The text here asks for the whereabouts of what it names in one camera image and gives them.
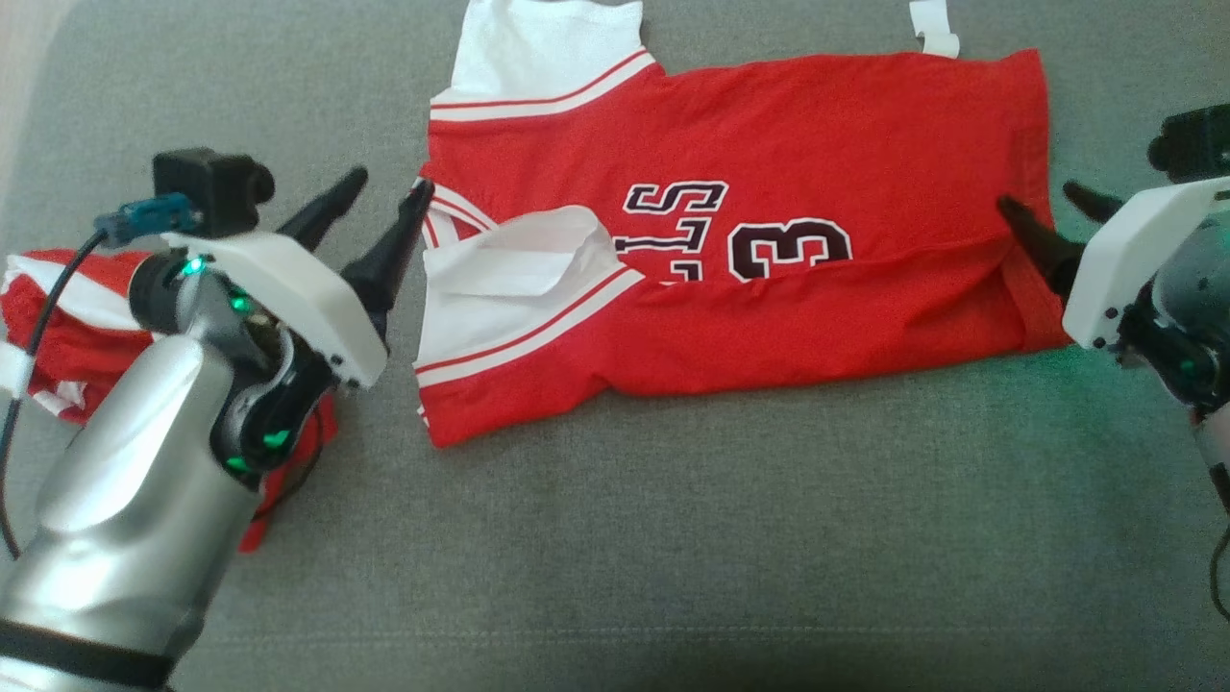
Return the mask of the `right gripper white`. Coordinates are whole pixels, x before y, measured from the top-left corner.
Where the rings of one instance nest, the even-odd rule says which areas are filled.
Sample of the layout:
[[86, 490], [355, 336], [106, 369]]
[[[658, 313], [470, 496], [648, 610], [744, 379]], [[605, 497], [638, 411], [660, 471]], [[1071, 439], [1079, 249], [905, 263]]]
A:
[[1228, 324], [1228, 177], [1164, 186], [1128, 202], [1065, 181], [1064, 197], [1091, 222], [1093, 237], [1075, 242], [1041, 222], [1010, 194], [998, 197], [998, 213], [1030, 262], [1060, 299], [1061, 324], [1073, 342], [1093, 350], [1098, 340], [1119, 338], [1125, 309], [1150, 286], [1148, 307], [1166, 327], [1188, 334]]

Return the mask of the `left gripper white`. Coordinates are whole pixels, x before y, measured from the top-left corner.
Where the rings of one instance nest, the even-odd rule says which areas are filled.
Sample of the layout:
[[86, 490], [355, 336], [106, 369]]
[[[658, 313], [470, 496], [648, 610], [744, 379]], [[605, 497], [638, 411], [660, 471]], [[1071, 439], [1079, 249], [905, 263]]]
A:
[[378, 242], [351, 261], [341, 277], [315, 253], [330, 227], [355, 205], [368, 183], [365, 166], [352, 167], [335, 186], [282, 222], [277, 234], [253, 231], [224, 238], [162, 234], [171, 248], [212, 256], [209, 267], [255, 297], [312, 352], [335, 376], [373, 388], [387, 363], [387, 315], [399, 297], [422, 235], [434, 182], [416, 179], [397, 218]]

